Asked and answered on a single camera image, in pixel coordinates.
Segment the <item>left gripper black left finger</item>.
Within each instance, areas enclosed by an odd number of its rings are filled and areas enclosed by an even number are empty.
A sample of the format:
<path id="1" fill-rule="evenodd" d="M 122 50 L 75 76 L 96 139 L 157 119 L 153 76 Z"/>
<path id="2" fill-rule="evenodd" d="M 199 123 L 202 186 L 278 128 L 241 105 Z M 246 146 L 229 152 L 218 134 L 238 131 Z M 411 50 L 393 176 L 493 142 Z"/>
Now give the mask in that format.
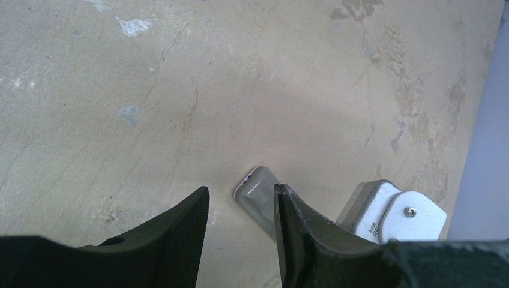
<path id="1" fill-rule="evenodd" d="M 99 245 L 3 236 L 1 286 L 194 287 L 208 211 L 209 191 L 200 187 L 173 208 Z"/>

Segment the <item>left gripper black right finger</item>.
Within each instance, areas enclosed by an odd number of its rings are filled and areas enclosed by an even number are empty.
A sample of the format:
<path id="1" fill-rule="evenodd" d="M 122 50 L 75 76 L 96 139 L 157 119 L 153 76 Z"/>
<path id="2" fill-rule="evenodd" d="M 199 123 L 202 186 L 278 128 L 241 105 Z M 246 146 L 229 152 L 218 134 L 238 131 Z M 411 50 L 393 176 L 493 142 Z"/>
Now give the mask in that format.
<path id="1" fill-rule="evenodd" d="M 274 189 L 283 287 L 507 287 L 507 241 L 377 245 L 334 224 L 290 186 Z"/>

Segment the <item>grey remote control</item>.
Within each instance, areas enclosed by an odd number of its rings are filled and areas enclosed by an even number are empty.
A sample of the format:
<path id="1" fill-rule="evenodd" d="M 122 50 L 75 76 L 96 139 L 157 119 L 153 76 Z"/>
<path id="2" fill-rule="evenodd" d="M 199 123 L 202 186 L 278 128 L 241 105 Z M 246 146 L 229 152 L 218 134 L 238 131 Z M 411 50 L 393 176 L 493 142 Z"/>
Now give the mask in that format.
<path id="1" fill-rule="evenodd" d="M 265 166 L 256 166 L 233 191 L 235 201 L 276 241 L 274 187 L 279 181 Z"/>

